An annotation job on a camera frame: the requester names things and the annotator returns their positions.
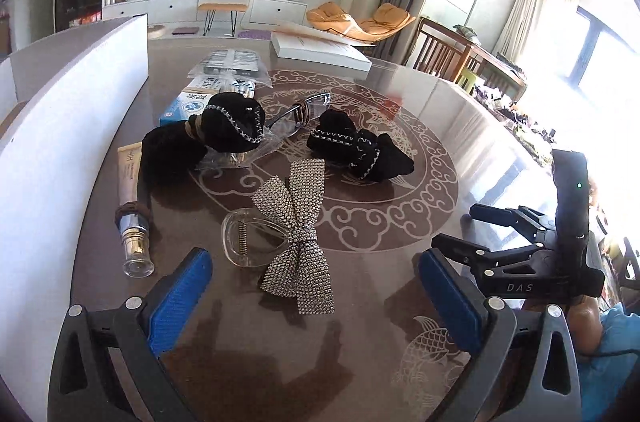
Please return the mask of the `flat white box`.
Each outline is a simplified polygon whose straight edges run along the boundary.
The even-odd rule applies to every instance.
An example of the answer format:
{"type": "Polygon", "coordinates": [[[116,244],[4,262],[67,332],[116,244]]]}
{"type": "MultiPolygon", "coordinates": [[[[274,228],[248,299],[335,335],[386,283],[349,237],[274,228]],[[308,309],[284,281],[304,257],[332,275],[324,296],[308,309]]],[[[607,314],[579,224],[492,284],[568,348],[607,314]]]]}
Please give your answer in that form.
{"type": "Polygon", "coordinates": [[[303,60],[352,70],[369,71],[372,63],[353,46],[292,34],[271,34],[274,52],[287,60],[303,60]]]}

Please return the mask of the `cosmetic tube with silver cap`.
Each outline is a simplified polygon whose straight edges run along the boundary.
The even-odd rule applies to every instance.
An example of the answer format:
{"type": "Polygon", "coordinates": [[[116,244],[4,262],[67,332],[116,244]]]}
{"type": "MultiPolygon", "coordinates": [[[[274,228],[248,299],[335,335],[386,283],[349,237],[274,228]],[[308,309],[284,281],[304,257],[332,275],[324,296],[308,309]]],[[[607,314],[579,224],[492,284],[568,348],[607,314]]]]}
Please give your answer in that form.
{"type": "Polygon", "coordinates": [[[125,251],[122,270],[130,278],[146,278],[154,273],[150,254],[152,213],[150,195],[142,169],[142,143],[117,149],[118,208],[115,225],[125,251]]]}

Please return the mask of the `phone case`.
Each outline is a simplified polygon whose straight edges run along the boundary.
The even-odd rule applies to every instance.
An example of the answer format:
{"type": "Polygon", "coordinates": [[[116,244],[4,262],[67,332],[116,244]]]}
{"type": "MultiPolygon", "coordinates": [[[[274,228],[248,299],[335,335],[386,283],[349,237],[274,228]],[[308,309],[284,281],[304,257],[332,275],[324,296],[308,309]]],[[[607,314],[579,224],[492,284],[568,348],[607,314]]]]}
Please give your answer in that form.
{"type": "Polygon", "coordinates": [[[271,88],[271,78],[262,57],[248,49],[214,49],[189,72],[189,78],[212,76],[236,81],[253,81],[271,88]]]}

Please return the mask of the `white tv cabinet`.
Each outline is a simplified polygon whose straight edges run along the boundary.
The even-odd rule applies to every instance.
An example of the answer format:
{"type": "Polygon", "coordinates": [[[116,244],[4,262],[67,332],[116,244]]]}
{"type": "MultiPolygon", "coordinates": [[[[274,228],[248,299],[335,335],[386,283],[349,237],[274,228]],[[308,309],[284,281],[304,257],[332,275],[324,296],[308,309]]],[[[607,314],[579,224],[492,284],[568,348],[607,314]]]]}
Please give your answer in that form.
{"type": "Polygon", "coordinates": [[[103,19],[146,14],[150,24],[205,23],[207,11],[202,5],[245,5],[236,24],[242,29],[283,23],[303,25],[307,5],[290,0],[133,0],[107,5],[103,19]]]}

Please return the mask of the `wooden dining chair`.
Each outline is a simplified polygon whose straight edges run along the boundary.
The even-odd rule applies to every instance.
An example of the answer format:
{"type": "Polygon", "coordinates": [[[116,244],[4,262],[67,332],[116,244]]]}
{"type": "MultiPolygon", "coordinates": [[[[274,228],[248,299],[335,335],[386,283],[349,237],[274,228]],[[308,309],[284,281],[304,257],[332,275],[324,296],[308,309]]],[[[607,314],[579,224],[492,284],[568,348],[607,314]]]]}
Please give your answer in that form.
{"type": "Polygon", "coordinates": [[[457,31],[420,17],[402,64],[456,82],[468,67],[474,43],[457,31]]]}

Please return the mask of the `blue white nail cream box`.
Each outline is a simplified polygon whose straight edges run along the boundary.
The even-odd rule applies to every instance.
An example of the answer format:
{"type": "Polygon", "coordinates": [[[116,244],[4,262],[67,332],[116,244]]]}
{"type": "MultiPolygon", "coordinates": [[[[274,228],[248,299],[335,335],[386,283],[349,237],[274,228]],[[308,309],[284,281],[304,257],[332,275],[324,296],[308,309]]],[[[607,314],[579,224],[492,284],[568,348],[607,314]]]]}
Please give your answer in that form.
{"type": "Polygon", "coordinates": [[[158,124],[166,125],[186,121],[192,115],[200,116],[209,100],[214,95],[224,92],[235,92],[244,97],[253,97],[255,95],[255,84],[253,82],[240,82],[234,86],[229,81],[224,81],[222,86],[212,86],[211,88],[187,86],[160,115],[158,124]]]}

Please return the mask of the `rhinestone bow hair clip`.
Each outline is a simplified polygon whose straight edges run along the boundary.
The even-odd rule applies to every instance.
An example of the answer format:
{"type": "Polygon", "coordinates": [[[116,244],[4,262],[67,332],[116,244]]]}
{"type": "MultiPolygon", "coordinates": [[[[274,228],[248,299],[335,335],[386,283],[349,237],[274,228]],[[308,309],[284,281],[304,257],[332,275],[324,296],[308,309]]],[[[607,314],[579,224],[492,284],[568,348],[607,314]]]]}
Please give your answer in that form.
{"type": "Polygon", "coordinates": [[[295,300],[300,315],[335,312],[330,266],[316,231],[323,197],[324,161],[295,161],[287,179],[268,179],[253,195],[253,208],[229,213],[221,225],[227,259],[262,268],[260,290],[295,300]]]}

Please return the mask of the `clear frame glasses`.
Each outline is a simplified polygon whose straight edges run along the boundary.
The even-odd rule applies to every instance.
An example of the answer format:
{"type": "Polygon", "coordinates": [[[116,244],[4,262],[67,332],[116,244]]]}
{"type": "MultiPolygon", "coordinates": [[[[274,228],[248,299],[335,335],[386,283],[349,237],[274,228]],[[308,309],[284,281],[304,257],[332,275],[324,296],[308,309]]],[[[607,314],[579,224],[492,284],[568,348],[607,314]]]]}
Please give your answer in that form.
{"type": "Polygon", "coordinates": [[[259,158],[277,151],[286,139],[305,130],[312,120],[318,119],[330,106],[330,92],[310,94],[265,122],[264,136],[257,148],[246,153],[217,153],[213,148],[209,148],[196,170],[248,168],[259,158]]]}

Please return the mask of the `wooden bench stool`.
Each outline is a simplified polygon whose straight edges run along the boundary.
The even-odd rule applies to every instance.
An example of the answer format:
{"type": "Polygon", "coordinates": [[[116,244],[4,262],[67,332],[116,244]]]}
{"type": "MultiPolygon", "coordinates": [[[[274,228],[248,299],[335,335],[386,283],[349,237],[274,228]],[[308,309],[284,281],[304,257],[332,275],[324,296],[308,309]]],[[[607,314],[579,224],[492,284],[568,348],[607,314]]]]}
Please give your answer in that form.
{"type": "Polygon", "coordinates": [[[218,12],[227,12],[230,15],[230,34],[235,36],[238,29],[239,15],[248,10],[246,3],[201,3],[198,5],[198,12],[205,12],[203,34],[207,36],[213,28],[215,16],[218,12]]]}

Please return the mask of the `orange lounge chair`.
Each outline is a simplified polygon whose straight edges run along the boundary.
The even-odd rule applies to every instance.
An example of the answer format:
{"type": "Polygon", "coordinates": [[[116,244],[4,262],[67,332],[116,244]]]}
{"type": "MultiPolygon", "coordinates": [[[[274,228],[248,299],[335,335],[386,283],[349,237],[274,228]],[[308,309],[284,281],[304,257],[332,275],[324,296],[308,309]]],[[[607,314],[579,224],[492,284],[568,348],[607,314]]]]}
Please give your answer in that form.
{"type": "Polygon", "coordinates": [[[416,18],[391,3],[383,3],[366,19],[357,20],[334,2],[326,2],[306,13],[307,22],[318,30],[361,43],[378,43],[393,37],[416,18]]]}

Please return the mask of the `large white cardboard box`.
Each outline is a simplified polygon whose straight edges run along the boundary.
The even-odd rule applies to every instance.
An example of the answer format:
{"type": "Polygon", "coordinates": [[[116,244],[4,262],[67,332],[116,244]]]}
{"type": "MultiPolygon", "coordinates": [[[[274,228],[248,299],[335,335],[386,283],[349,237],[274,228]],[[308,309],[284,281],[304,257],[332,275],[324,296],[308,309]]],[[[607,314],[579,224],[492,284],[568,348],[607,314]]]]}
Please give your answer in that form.
{"type": "Polygon", "coordinates": [[[70,28],[8,60],[25,106],[1,138],[1,382],[43,421],[93,185],[149,77],[148,20],[70,28]]]}

